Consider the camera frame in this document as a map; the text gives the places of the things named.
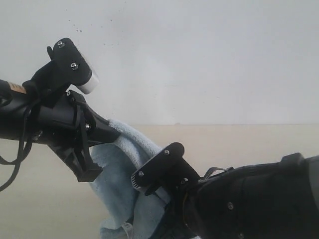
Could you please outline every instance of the white wall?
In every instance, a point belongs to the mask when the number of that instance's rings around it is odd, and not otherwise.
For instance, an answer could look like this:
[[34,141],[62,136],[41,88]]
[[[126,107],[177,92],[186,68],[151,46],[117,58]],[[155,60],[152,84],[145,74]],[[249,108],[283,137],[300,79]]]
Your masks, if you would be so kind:
[[103,117],[137,124],[319,122],[315,0],[2,0],[0,79],[70,37]]
[[[185,159],[203,175],[209,167],[278,162],[301,152],[319,155],[319,125],[139,126],[158,145],[179,141]],[[0,154],[13,159],[17,142],[0,140]],[[0,166],[0,184],[10,175]],[[35,145],[16,181],[0,192],[1,239],[98,239],[108,213],[86,183],[45,146]]]

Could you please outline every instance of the floor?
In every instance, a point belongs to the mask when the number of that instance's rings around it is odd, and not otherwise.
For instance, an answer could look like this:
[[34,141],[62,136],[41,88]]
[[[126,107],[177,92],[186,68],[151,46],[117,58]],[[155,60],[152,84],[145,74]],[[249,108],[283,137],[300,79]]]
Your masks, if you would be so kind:
[[[319,125],[136,126],[161,146],[178,141],[185,159],[200,173],[211,166],[238,167],[279,161],[301,152],[319,154]],[[0,154],[16,156],[17,142],[0,141]],[[0,181],[11,166],[0,167]],[[16,181],[0,193],[2,239],[98,239],[108,213],[86,183],[43,145],[35,145]]]

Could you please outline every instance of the light blue towel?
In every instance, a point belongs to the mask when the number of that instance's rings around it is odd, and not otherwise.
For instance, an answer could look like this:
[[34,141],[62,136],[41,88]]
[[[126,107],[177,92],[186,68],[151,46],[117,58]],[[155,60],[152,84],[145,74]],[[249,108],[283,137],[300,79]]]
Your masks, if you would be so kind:
[[[110,120],[110,126],[121,136],[114,143],[90,149],[93,161],[103,168],[90,185],[110,214],[101,223],[100,239],[148,239],[170,198],[162,188],[157,190],[159,197],[144,196],[133,189],[131,175],[161,148],[125,123]],[[132,216],[133,223],[126,223]]]

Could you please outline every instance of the fabric cloth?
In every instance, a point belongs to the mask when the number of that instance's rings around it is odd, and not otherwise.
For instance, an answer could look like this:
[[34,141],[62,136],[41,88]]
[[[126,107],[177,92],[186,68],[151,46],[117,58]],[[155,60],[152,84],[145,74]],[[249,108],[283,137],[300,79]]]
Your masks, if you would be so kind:
[[[100,239],[148,239],[170,198],[162,188],[158,197],[144,196],[132,187],[131,175],[161,148],[125,123],[111,119],[110,126],[121,133],[119,138],[90,148],[93,161],[103,168],[90,185],[109,212],[101,222]],[[127,224],[132,216],[132,224]]]

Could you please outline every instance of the orange label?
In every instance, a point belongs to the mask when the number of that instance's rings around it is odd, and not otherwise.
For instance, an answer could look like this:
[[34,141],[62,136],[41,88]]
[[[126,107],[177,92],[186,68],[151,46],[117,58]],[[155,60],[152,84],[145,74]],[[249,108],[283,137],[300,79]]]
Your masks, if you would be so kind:
[[26,94],[25,88],[23,86],[8,82],[12,91],[20,92]]

